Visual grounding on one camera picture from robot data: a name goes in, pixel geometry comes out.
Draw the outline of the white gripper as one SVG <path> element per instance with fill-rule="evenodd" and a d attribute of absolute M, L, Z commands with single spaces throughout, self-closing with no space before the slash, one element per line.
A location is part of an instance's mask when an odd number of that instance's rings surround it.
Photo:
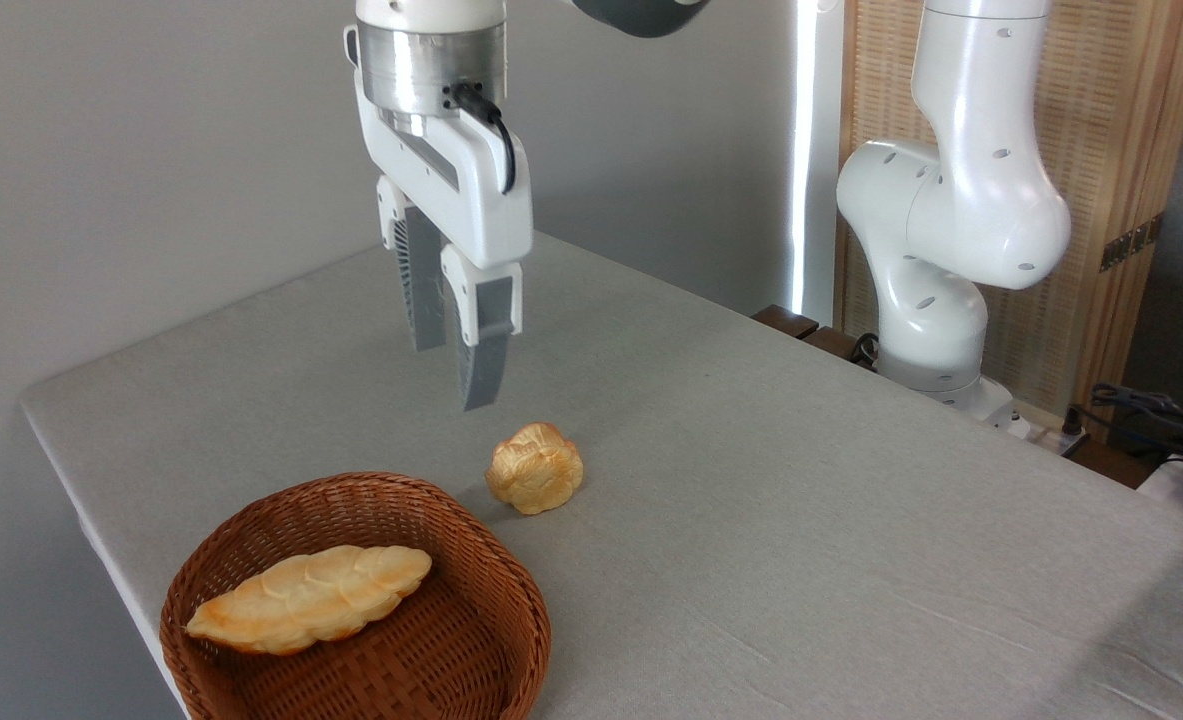
<path fill-rule="evenodd" d="M 494 404 L 509 338 L 523 327 L 517 261 L 534 244 L 530 173 L 517 135 L 500 136 L 454 91 L 508 96 L 508 27 L 411 33 L 353 24 L 344 47 L 366 150 L 384 174 L 376 184 L 381 240 L 396 255 L 414 350 L 446 343 L 442 270 L 458 323 L 463 409 Z M 442 251 L 440 232 L 451 242 Z"/>

